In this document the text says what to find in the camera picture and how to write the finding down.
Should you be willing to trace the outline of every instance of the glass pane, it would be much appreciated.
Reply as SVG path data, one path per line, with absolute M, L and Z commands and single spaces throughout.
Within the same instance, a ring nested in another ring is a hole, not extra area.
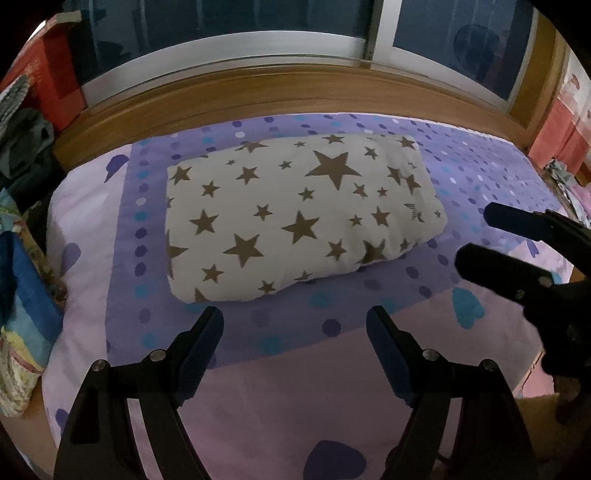
M 445 65 L 508 100 L 533 13 L 528 0 L 402 0 L 394 47 Z
M 66 0 L 81 10 L 69 32 L 84 84 L 134 58 L 203 37 L 263 30 L 367 38 L 374 0 Z

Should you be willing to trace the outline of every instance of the pink curtain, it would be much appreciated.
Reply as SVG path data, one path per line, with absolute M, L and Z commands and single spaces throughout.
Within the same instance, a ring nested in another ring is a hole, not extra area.
M 555 157 L 577 173 L 590 147 L 591 80 L 571 53 L 563 85 L 529 155 L 540 168 Z

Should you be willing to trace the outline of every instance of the star-patterned pillowcase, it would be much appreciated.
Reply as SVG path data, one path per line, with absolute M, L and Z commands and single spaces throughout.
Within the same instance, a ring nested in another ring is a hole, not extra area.
M 251 300 L 391 260 L 447 223 L 411 137 L 248 142 L 168 178 L 168 279 L 187 303 Z

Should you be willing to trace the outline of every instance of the bed sheet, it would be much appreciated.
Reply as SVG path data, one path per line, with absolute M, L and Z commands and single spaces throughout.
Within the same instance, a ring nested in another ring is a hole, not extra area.
M 551 248 L 483 220 L 492 201 L 561 210 L 527 158 L 499 138 L 417 119 L 268 116 L 126 145 L 77 168 L 56 191 L 48 256 L 61 267 L 70 297 L 43 390 L 57 442 L 93 360 L 119 365 L 166 348 L 207 305 L 170 293 L 167 167 L 247 141 L 359 132 L 417 140 L 449 219 L 445 231 L 355 273 L 215 303 L 225 332 L 197 395 L 180 410 L 205 467 L 224 479 L 379 477 L 410 411 L 391 392 L 365 335 L 365 313 L 376 304 L 421 346 L 456 362 L 493 358 L 517 385 L 540 350 L 535 329 L 517 305 L 461 280 L 453 258 L 474 242 L 568 280 L 572 266 Z M 158 478 L 138 416 L 132 409 L 138 447 L 148 476 Z

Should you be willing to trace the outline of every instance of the gray cloth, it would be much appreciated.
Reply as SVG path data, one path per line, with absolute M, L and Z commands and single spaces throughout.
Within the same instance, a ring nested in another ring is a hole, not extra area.
M 29 80 L 26 75 L 21 75 L 0 93 L 0 140 L 9 120 L 21 106 L 28 91 Z

